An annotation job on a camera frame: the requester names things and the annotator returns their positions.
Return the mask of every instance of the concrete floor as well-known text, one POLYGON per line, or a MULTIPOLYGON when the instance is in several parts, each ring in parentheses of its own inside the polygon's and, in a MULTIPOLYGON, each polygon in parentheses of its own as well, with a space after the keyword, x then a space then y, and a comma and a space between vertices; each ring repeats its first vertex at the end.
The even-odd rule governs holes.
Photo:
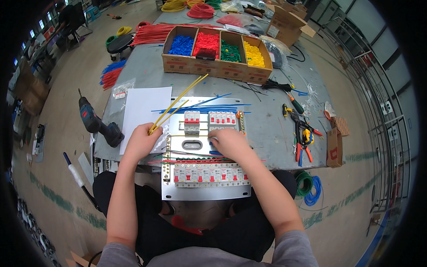
MULTIPOLYGON (((43 162, 33 160, 29 166, 26 153, 31 153, 31 147, 14 150, 13 174, 18 193, 56 247, 62 266, 66 266, 65 258, 71 258, 70 250, 80 256, 93 255, 102 250, 106 238, 103 214, 92 206, 74 182, 62 156, 66 152, 83 174, 78 157, 82 152, 89 154, 89 133, 78 112, 77 88, 88 98, 95 112, 102 114, 110 94, 110 90, 103 91, 98 84, 102 70, 111 63, 105 40, 121 26, 135 27, 140 21, 154 21, 161 14, 154 1, 117 6, 110 8, 108 13, 122 19, 117 21, 103 15, 91 23, 94 32, 86 37, 81 47, 64 53, 52 72, 49 97, 42 113, 33 118, 31 124, 33 133, 37 124, 49 124, 43 162)), ((343 138, 345 165, 310 170, 323 184, 324 193, 318 203, 307 207, 301 204, 302 200, 295 202, 301 204, 300 215, 319 265, 352 266, 372 241, 377 227, 372 226, 366 237, 372 188, 365 185, 374 177, 370 171, 373 158, 366 154, 370 152, 367 126, 352 84, 322 38, 303 34, 299 40, 322 75, 336 113, 347 119, 351 134, 343 138)), ((175 204, 190 227, 214 226, 225 205, 226 202, 220 201, 175 204), (203 213, 194 212, 206 207, 203 213)), ((271 261, 272 252, 273 248, 266 253, 265 261, 271 261)))

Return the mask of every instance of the person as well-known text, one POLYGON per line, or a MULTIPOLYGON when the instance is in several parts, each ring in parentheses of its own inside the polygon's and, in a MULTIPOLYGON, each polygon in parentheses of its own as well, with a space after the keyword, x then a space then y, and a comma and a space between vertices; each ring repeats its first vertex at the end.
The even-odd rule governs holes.
POLYGON ((34 53, 37 51, 37 49, 39 47, 40 47, 40 42, 35 37, 33 37, 31 39, 31 43, 30 43, 30 46, 28 48, 28 57, 29 57, 29 59, 32 58, 32 56, 34 55, 34 53))
POLYGON ((56 42, 62 43, 64 42, 63 40, 68 38, 68 35, 71 34, 71 27, 70 27, 71 18, 74 16, 77 16, 77 11, 73 5, 65 5, 65 3, 62 1, 56 3, 55 10, 56 12, 59 13, 58 28, 52 34, 52 36, 60 34, 61 38, 59 41, 57 40, 56 42))
POLYGON ((203 235, 164 220, 159 214, 174 215, 175 208, 151 187, 135 184, 138 162, 163 133, 159 127, 148 135, 152 125, 135 128, 117 175, 103 172, 94 181, 94 197, 107 217, 107 244, 98 267, 138 266, 135 252, 149 267, 318 266, 294 202, 295 178, 284 170, 271 173, 234 129, 213 130, 210 141, 241 165, 252 184, 251 196, 235 200, 226 210, 228 219, 203 235), (257 263, 274 238, 272 264, 257 263))

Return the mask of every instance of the circuit breaker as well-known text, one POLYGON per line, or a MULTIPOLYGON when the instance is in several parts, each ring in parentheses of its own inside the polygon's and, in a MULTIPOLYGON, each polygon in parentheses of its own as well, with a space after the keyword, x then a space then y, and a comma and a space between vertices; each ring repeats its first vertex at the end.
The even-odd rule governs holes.
POLYGON ((250 185, 248 176, 238 163, 175 164, 175 187, 203 188, 250 185))
POLYGON ((184 112, 185 135, 199 135, 200 133, 200 111, 184 112))
POLYGON ((233 112, 210 111, 208 113, 208 130, 235 128, 236 116, 233 112))

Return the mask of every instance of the black stool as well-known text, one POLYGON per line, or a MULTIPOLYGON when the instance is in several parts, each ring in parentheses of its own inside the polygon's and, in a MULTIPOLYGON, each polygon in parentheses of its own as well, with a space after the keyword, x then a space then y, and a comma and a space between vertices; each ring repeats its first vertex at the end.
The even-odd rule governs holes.
POLYGON ((114 54, 119 54, 120 60, 122 60, 121 53, 128 47, 132 42, 132 35, 126 34, 119 36, 116 40, 112 41, 108 47, 107 52, 110 53, 110 58, 112 61, 116 60, 116 56, 114 54))

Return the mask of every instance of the cordless drill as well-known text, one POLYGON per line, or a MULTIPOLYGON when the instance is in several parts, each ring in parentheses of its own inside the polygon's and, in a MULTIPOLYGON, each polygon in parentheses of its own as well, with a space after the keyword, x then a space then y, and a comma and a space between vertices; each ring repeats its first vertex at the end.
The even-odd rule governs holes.
POLYGON ((80 117, 82 117, 86 130, 91 133, 99 132, 105 137, 105 140, 111 147, 117 147, 125 138, 122 131, 120 131, 119 126, 117 126, 115 122, 110 123, 108 126, 105 125, 95 114, 95 111, 89 101, 85 97, 82 97, 80 88, 79 94, 80 117))

